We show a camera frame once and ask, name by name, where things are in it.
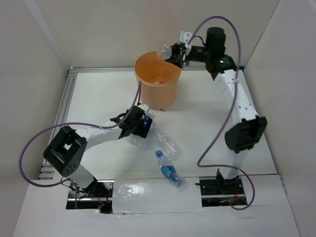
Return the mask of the blue label clear bottle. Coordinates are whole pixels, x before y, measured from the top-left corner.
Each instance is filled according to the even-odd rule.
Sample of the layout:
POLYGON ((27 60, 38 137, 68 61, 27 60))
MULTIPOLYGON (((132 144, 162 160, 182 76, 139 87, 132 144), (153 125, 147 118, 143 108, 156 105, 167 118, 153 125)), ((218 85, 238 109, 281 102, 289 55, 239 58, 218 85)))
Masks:
POLYGON ((132 132, 130 136, 128 137, 127 140, 129 144, 138 148, 143 148, 146 145, 148 145, 149 131, 153 124, 153 118, 154 118, 153 113, 151 112, 147 113, 143 125, 137 128, 136 131, 132 132))

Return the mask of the black label small bottle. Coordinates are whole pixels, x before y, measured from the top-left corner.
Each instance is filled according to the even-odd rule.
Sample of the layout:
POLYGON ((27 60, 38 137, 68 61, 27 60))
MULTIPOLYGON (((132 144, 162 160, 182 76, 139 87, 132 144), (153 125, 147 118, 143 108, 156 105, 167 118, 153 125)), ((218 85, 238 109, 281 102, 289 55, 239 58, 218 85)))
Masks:
POLYGON ((169 45, 162 45, 158 51, 157 56, 162 60, 169 60, 172 57, 172 47, 169 45))

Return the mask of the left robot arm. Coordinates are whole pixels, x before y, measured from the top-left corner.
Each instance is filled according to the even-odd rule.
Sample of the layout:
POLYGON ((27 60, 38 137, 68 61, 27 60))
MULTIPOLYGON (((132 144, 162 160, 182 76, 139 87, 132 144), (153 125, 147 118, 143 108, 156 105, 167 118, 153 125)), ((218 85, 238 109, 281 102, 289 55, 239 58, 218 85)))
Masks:
POLYGON ((92 197, 97 193, 98 181, 80 164, 84 152, 130 134, 146 138, 153 121, 147 116, 149 110, 148 105, 140 104, 127 110, 124 118, 117 116, 102 125, 89 125, 83 129, 63 126, 45 149, 43 156, 60 175, 75 182, 82 194, 92 197))

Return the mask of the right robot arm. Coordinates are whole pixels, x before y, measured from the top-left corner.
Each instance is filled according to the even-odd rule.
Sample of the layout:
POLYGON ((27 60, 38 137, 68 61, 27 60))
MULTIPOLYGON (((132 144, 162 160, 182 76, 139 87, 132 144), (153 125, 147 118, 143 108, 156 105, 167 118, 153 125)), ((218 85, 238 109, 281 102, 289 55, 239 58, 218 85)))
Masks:
POLYGON ((164 45, 158 51, 158 57, 178 68, 183 68, 190 62, 204 63, 206 70, 222 90, 227 103, 231 105, 218 134, 202 154, 202 157, 206 156, 228 120, 232 119, 234 125, 225 133, 225 142, 229 149, 228 163, 219 166, 215 179, 216 190, 225 194, 237 185, 244 159, 248 151, 261 139, 267 126, 267 119, 260 117, 251 106, 239 82, 239 65, 225 54, 224 30, 218 27, 209 28, 202 46, 191 44, 194 37, 195 34, 190 32, 181 32, 179 41, 172 46, 164 45))

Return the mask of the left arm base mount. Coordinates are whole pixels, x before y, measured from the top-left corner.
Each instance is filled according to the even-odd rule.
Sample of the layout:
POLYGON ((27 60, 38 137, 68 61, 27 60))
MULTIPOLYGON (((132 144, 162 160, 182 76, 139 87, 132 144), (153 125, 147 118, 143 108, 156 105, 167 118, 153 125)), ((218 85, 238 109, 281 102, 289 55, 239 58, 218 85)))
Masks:
POLYGON ((102 214, 112 214, 114 180, 98 180, 92 183, 92 187, 84 189, 69 178, 61 178, 63 186, 68 188, 67 210, 95 209, 102 214))

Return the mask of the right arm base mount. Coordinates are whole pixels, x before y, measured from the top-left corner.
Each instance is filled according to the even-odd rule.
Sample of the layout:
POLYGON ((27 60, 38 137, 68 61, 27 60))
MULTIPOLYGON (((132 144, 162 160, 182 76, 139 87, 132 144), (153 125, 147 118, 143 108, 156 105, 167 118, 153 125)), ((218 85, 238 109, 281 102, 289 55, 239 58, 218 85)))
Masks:
POLYGON ((239 176, 226 180, 217 170, 215 177, 202 178, 195 185, 200 188, 202 207, 247 205, 239 176))

